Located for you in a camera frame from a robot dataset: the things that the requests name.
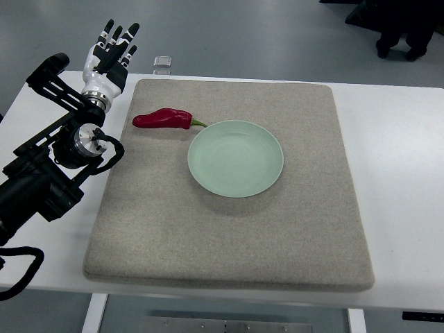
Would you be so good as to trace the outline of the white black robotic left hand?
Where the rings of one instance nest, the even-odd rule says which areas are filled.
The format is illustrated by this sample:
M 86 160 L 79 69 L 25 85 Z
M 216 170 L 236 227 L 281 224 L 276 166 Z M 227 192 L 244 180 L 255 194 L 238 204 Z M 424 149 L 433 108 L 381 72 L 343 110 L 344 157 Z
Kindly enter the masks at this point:
M 138 23 L 124 30 L 112 19 L 108 21 L 87 55 L 82 94 L 98 92 L 111 100 L 124 91 L 128 66 L 137 50 L 132 42 L 138 31 Z

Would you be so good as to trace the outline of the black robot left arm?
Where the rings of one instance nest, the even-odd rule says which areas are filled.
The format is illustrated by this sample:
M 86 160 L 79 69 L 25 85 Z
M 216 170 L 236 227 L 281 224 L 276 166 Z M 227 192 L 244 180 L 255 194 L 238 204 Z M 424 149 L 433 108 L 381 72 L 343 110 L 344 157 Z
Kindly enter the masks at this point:
M 80 186 L 90 176 L 111 169 L 124 155 L 118 139 L 101 127 L 105 110 L 68 86 L 59 75 L 69 57 L 47 58 L 26 80 L 39 95 L 67 113 L 14 150 L 3 168 L 1 244 L 5 245 L 35 214 L 51 222 L 84 196 Z

